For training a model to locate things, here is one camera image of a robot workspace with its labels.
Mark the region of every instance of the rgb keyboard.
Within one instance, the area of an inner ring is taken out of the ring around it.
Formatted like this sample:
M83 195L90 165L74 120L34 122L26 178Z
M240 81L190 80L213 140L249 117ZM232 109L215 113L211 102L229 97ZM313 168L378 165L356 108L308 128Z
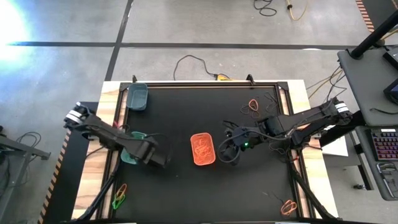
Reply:
M373 129L370 133L373 139L376 160L398 161L398 133L395 132L395 129L381 130Z

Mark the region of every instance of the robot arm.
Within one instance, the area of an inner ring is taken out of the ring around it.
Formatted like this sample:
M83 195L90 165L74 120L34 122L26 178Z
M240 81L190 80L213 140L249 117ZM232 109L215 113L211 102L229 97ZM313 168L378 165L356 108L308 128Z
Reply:
M167 163L167 157L156 152L157 142L154 138L134 139L108 125L80 103L69 111L64 122L64 128L81 131L85 138L97 136L99 142L110 150L125 148L137 161L159 167L165 167Z
M315 108L293 114L270 116L256 121L255 127L240 127L229 123L227 139L219 146L218 156L223 162L238 164L239 154L247 148L271 141L288 141L292 149L310 141L313 134L329 125L346 125L352 119L347 106L337 98Z

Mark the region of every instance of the orange silicone tray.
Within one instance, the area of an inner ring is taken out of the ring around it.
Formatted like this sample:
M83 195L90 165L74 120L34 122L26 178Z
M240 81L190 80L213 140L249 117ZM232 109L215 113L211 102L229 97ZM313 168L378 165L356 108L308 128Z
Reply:
M193 162L198 166L214 163L216 154L214 152L213 140L209 133L194 134L191 137Z

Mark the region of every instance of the concrete floor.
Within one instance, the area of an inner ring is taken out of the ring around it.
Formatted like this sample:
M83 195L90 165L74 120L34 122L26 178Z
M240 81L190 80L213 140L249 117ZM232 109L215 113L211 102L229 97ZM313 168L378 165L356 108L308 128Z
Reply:
M1 1L0 4L0 124L16 139L37 131L37 146L52 152L48 161L35 160L30 181L17 190L10 221L36 221L65 136L63 117L77 101L98 101L113 48L5 47L10 41L115 42L127 0ZM295 2L295 12L304 1ZM252 0L135 0L123 42L356 45L368 34L355 0L309 0L306 15L289 19L284 1L274 1L274 17L263 17ZM391 37L388 44L398 44ZM112 80L172 80L177 60L186 54L207 62L210 72L242 79L303 79L306 86L331 75L338 66L334 50L136 49L120 50ZM179 80L210 77L197 61L186 59ZM348 88L339 96L358 110ZM313 98L324 100L329 86ZM398 203L383 201L377 190L357 191L355 169L329 169L337 209L345 220L397 223L388 220Z

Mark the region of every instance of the yellow cable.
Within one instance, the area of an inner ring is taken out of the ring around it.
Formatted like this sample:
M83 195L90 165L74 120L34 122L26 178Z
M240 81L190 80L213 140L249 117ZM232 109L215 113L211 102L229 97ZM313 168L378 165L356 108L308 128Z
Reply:
M288 6L291 5L290 0L286 0L286 1L287 1L287 5L288 5ZM307 0L307 2L305 3L305 8L304 8L303 13L302 13L301 16L300 16L299 18L297 18L297 19L293 16L293 10L292 10L292 8L289 8L290 17L291 17L294 21L299 21L299 20L304 16L305 11L307 11L307 6L308 6L308 0Z
M392 34L395 34L396 32L398 32L398 29L396 29L396 30L392 31L391 33L385 35L384 37L381 38L381 40L385 40L385 39L389 38Z
M337 75L341 74L342 72L343 71L340 70L340 71L332 74L331 77L328 80L324 81L320 86L318 86L318 88L313 93L311 93L311 95L308 97L308 99L311 98L324 84L328 83L330 79L336 77Z

